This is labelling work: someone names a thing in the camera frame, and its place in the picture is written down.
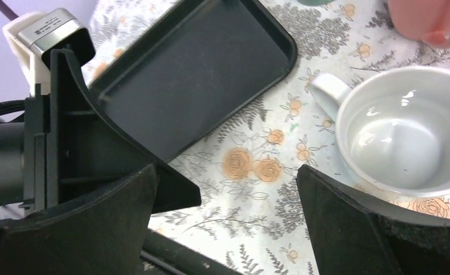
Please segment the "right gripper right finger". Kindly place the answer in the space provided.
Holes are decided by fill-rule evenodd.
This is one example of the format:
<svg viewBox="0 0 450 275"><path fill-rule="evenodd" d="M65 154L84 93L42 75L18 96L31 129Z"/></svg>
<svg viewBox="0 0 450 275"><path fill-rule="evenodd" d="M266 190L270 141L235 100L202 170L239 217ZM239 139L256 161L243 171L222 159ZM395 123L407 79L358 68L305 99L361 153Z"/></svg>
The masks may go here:
<svg viewBox="0 0 450 275"><path fill-rule="evenodd" d="M383 201L308 165L297 187L320 274L450 274L450 219Z"/></svg>

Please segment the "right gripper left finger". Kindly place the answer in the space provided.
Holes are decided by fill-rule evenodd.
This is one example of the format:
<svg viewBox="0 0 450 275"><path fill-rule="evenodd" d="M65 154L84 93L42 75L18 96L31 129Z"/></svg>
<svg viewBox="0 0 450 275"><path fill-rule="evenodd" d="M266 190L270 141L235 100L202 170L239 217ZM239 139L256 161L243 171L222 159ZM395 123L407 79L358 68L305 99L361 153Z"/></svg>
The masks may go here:
<svg viewBox="0 0 450 275"><path fill-rule="evenodd" d="M157 185L148 165L24 219L0 220L0 274L135 274Z"/></svg>

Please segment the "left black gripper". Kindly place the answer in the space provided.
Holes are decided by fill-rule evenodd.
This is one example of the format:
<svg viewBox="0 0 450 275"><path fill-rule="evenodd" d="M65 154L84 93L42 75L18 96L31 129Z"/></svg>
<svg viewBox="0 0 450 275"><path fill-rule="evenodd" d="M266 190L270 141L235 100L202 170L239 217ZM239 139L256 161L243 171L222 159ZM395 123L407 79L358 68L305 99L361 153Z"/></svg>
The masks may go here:
<svg viewBox="0 0 450 275"><path fill-rule="evenodd" d="M23 204L33 213L64 203L152 164L159 180L153 213L200 206L200 189L133 140L90 102L69 49L50 54L51 92L25 99Z"/></svg>

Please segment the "light blue mug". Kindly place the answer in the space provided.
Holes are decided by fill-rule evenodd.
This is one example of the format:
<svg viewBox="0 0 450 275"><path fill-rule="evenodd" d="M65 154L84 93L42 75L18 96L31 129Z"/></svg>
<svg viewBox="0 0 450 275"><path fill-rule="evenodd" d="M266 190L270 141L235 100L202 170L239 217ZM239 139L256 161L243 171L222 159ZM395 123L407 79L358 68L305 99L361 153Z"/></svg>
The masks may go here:
<svg viewBox="0 0 450 275"><path fill-rule="evenodd" d="M450 194L449 69L387 70L355 88L320 73L310 94L353 178L407 197Z"/></svg>

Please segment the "plain pink mug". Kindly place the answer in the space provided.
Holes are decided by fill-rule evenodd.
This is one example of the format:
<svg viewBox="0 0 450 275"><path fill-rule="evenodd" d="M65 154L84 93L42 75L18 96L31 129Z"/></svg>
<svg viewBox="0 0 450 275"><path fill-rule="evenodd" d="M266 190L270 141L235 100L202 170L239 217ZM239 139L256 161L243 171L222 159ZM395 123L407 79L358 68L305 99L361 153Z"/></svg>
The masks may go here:
<svg viewBox="0 0 450 275"><path fill-rule="evenodd" d="M450 0L389 0L388 10L403 37L450 49Z"/></svg>

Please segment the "cream floral mug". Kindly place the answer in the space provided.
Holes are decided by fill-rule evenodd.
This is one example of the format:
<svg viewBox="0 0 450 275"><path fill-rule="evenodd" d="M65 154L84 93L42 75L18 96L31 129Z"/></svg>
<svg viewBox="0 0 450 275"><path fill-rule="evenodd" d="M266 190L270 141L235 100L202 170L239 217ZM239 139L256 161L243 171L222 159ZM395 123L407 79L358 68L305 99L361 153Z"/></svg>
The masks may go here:
<svg viewBox="0 0 450 275"><path fill-rule="evenodd" d="M299 3L305 6L322 6L333 1L334 0L298 0Z"/></svg>

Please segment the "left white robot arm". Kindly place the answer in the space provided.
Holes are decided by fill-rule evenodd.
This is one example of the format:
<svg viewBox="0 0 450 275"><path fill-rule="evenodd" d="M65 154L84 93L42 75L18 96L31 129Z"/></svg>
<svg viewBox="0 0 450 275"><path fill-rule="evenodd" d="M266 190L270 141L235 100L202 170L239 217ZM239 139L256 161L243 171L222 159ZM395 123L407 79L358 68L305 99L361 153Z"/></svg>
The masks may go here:
<svg viewBox="0 0 450 275"><path fill-rule="evenodd" d="M199 206L200 189L91 102L76 54L50 54L50 93L0 103L0 206L48 209L154 166L153 213Z"/></svg>

